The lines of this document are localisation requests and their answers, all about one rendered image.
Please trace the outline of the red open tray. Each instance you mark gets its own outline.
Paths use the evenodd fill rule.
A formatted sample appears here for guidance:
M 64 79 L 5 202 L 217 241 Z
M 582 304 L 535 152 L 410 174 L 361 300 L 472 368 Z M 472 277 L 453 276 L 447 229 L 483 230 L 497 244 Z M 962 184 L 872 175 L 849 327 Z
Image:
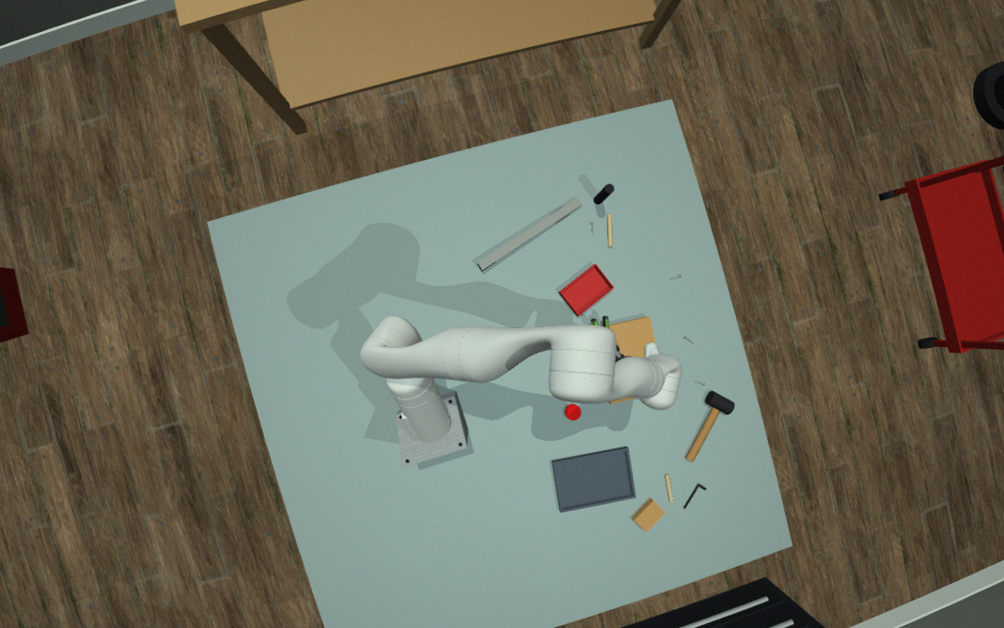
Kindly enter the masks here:
M 614 289 L 596 263 L 580 276 L 559 292 L 576 316 L 584 313 Z

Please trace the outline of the light brown wooden board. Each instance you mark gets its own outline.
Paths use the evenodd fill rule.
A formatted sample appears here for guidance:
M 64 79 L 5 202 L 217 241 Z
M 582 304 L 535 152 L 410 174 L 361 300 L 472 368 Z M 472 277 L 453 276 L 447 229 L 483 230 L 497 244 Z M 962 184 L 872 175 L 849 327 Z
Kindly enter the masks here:
M 651 317 L 610 324 L 609 328 L 615 333 L 620 354 L 624 356 L 644 357 L 645 345 L 655 344 Z

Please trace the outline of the black cylinder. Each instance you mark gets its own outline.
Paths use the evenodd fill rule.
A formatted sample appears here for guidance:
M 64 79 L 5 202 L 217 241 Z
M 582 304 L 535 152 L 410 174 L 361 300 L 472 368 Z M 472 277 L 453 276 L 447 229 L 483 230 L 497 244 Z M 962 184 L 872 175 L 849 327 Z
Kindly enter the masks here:
M 610 196 L 614 192 L 614 186 L 612 184 L 607 184 L 597 196 L 594 197 L 593 201 L 595 204 L 601 204 L 607 196 Z

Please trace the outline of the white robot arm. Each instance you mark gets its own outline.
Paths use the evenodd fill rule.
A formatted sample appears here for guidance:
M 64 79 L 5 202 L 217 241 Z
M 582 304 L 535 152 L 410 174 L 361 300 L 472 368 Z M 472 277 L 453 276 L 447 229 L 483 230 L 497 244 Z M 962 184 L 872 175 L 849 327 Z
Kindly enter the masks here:
M 488 383 L 547 350 L 549 390 L 559 400 L 595 404 L 640 398 L 652 409 L 670 408 L 682 377 L 677 357 L 650 342 L 644 357 L 616 362 L 616 349 L 615 333 L 600 325 L 461 326 L 422 340 L 404 318 L 389 316 L 361 347 L 360 359 L 370 373 L 386 378 L 414 440 L 431 443 L 451 430 L 451 416 L 431 378 Z

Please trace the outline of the tan rectangular block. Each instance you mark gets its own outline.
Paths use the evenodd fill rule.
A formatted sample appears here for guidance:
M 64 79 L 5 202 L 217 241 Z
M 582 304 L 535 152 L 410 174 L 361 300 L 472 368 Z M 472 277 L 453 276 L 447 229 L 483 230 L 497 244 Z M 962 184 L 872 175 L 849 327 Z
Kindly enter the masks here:
M 651 527 L 656 524 L 665 512 L 650 498 L 643 507 L 641 507 L 633 516 L 632 519 L 643 529 L 648 532 Z

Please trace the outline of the black mallet with wooden handle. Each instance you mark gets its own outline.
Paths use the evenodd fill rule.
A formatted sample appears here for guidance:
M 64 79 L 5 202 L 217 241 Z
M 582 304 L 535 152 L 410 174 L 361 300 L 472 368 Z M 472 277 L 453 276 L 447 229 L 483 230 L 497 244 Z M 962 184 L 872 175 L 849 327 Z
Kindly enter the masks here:
M 687 457 L 685 457 L 687 458 L 687 461 L 693 462 L 696 459 L 698 452 L 702 448 L 702 445 L 705 439 L 707 438 L 709 432 L 711 431 L 711 428 L 715 423 L 715 419 L 717 418 L 719 413 L 722 412 L 726 415 L 729 415 L 732 413 L 735 406 L 734 402 L 731 402 L 731 400 L 726 399 L 725 397 L 715 393 L 714 391 L 710 391 L 707 394 L 705 398 L 705 403 L 712 406 L 713 408 L 711 412 L 707 415 L 707 418 L 702 426 L 702 429 L 700 429 L 697 438 L 695 439 L 693 445 L 691 446 L 690 450 L 687 453 Z

